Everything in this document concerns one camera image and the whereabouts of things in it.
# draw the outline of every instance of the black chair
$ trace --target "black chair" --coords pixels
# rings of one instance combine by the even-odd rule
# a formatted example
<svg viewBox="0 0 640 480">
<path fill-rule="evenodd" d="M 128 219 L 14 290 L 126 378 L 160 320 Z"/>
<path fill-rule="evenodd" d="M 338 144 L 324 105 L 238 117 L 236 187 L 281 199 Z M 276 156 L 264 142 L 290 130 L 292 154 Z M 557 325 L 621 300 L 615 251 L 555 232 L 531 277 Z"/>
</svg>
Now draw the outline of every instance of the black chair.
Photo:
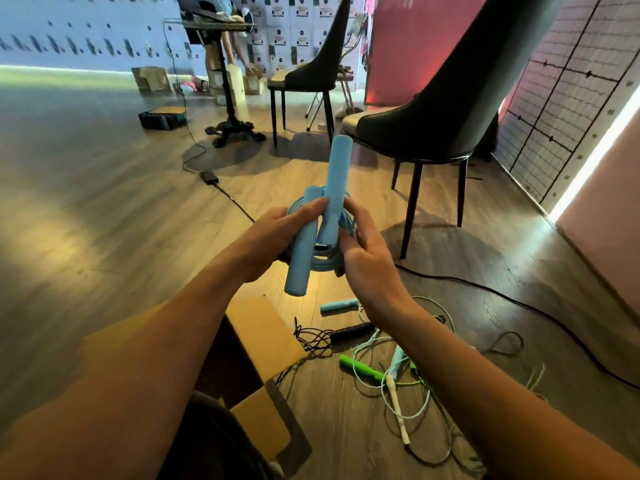
<svg viewBox="0 0 640 480">
<path fill-rule="evenodd" d="M 396 160 L 414 163 L 400 258 L 406 258 L 424 165 L 460 164 L 462 226 L 467 162 L 500 103 L 564 0 L 487 0 L 451 55 L 420 94 L 404 106 L 352 114 L 342 133 Z"/>
<path fill-rule="evenodd" d="M 329 91 L 335 88 L 338 77 L 340 58 L 342 56 L 342 44 L 347 33 L 349 20 L 349 5 L 351 0 L 342 0 L 335 14 L 329 33 L 327 33 L 323 46 L 318 55 L 308 64 L 301 64 L 292 71 L 277 70 L 267 81 L 267 87 L 271 91 L 271 122 L 273 124 L 273 145 L 278 146 L 276 132 L 276 91 L 282 94 L 282 127 L 287 128 L 285 115 L 286 91 L 302 93 L 322 93 L 324 99 L 324 115 L 326 117 L 326 129 L 329 133 L 329 144 L 333 141 L 335 127 L 333 125 L 333 112 Z"/>
</svg>

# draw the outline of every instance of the power adapter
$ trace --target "power adapter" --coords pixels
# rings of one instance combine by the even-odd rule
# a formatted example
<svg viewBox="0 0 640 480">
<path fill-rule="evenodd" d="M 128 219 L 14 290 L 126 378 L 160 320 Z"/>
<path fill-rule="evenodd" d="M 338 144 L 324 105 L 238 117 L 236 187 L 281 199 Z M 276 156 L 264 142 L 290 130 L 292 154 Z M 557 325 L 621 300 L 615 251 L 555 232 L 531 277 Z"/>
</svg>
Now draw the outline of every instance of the power adapter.
<svg viewBox="0 0 640 480">
<path fill-rule="evenodd" d="M 200 172 L 200 178 L 207 185 L 216 185 L 220 179 L 216 176 L 212 170 L 204 170 Z"/>
</svg>

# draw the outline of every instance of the green jump rope handle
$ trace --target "green jump rope handle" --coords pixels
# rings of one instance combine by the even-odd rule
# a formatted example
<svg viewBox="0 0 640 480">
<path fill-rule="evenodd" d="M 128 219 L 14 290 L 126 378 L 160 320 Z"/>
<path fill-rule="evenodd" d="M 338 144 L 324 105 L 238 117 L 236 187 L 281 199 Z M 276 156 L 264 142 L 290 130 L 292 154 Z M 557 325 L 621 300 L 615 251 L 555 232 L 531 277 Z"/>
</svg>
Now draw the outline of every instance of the green jump rope handle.
<svg viewBox="0 0 640 480">
<path fill-rule="evenodd" d="M 378 381 L 378 383 L 381 383 L 385 378 L 385 375 L 382 372 L 375 371 L 368 365 L 358 362 L 345 354 L 340 354 L 340 364 L 348 367 L 349 370 L 353 370 L 355 364 L 355 369 L 359 376 L 368 376 L 373 380 Z"/>
</svg>

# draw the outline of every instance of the pink wall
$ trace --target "pink wall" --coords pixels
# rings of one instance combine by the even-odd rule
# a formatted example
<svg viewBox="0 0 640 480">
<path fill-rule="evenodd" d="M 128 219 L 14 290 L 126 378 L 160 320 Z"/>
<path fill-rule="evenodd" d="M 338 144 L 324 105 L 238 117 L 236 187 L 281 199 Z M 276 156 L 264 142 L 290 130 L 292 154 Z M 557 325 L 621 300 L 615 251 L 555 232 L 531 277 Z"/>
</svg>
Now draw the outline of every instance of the pink wall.
<svg viewBox="0 0 640 480">
<path fill-rule="evenodd" d="M 557 224 L 640 313 L 640 111 Z"/>
<path fill-rule="evenodd" d="M 368 105 L 411 101 L 436 74 L 484 0 L 378 0 Z"/>
</svg>

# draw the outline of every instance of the light blue handle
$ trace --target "light blue handle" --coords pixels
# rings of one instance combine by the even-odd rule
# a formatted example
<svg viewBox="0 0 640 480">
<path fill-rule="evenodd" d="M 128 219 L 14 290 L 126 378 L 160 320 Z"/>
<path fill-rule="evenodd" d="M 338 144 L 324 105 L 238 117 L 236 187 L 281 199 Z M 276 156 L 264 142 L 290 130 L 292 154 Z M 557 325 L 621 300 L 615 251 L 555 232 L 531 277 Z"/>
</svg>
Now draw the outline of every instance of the light blue handle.
<svg viewBox="0 0 640 480">
<path fill-rule="evenodd" d="M 400 369 L 402 359 L 404 359 L 404 350 L 402 350 L 399 345 L 396 345 L 396 351 L 391 358 L 391 368 L 388 371 L 388 374 L 393 377 L 395 381 L 398 379 L 398 370 Z"/>
<path fill-rule="evenodd" d="M 332 301 L 331 303 L 323 303 L 320 305 L 320 314 L 324 315 L 329 312 L 336 312 L 338 310 L 347 310 L 358 307 L 358 298 L 343 299 L 341 301 Z"/>
<path fill-rule="evenodd" d="M 309 203 L 322 197 L 322 187 L 311 185 L 305 190 L 304 203 Z M 316 236 L 318 233 L 318 220 L 310 222 L 300 229 L 291 249 L 291 261 L 287 281 L 284 283 L 284 291 L 292 296 L 304 296 L 307 294 L 307 284 L 311 273 L 311 259 L 314 256 Z"/>
<path fill-rule="evenodd" d="M 338 244 L 338 220 L 344 208 L 344 194 L 347 192 L 347 178 L 351 163 L 353 140 L 345 135 L 333 138 L 329 170 L 326 174 L 324 195 L 329 197 L 329 204 L 322 214 L 322 225 L 318 233 L 318 244 L 335 246 Z"/>
</svg>

